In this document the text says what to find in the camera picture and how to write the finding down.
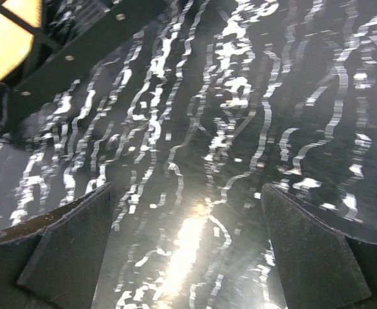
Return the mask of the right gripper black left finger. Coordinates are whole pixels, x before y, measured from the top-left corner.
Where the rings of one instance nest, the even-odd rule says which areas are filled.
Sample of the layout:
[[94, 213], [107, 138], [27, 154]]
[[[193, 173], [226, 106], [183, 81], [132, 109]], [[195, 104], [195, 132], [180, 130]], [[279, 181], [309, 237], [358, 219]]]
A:
[[90, 308], [112, 224], [112, 186], [0, 230], [0, 308]]

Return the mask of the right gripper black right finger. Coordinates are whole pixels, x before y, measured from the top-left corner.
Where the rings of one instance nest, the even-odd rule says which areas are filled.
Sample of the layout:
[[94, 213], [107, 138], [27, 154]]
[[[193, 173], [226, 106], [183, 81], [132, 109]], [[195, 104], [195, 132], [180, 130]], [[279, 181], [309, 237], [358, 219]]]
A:
[[377, 308], [377, 229], [274, 184], [262, 211], [288, 308]]

